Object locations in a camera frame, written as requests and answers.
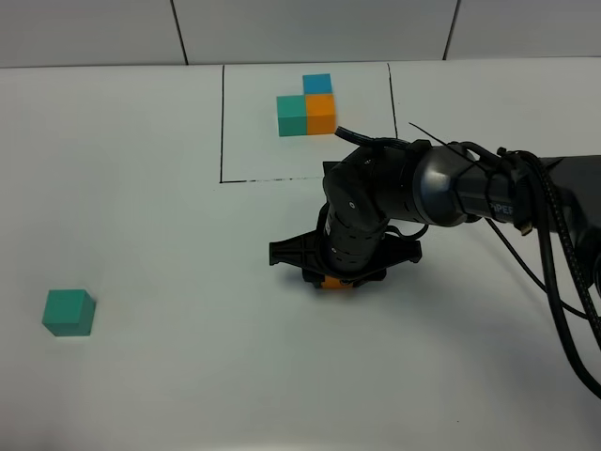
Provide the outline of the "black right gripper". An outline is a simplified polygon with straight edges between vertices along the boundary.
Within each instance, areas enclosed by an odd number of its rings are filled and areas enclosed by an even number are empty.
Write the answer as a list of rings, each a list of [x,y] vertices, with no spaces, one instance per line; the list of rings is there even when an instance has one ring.
[[[322,289],[325,276],[343,280],[342,288],[359,288],[382,281],[393,266],[417,263],[421,258],[419,241],[403,241],[389,234],[377,239],[375,252],[370,257],[345,254],[327,244],[318,231],[270,243],[270,265],[284,263],[300,268],[303,281],[316,289]]]

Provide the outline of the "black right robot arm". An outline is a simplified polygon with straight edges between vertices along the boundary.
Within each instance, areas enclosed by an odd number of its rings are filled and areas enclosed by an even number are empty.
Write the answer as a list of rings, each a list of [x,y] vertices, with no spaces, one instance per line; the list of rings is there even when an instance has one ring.
[[[338,128],[355,145],[323,165],[325,205],[315,230],[270,245],[270,263],[285,263],[319,285],[327,278],[360,286],[388,268],[421,259],[417,236],[392,221],[453,227],[488,218],[535,226],[535,173],[519,152],[495,155],[472,142],[433,145],[372,138]]]

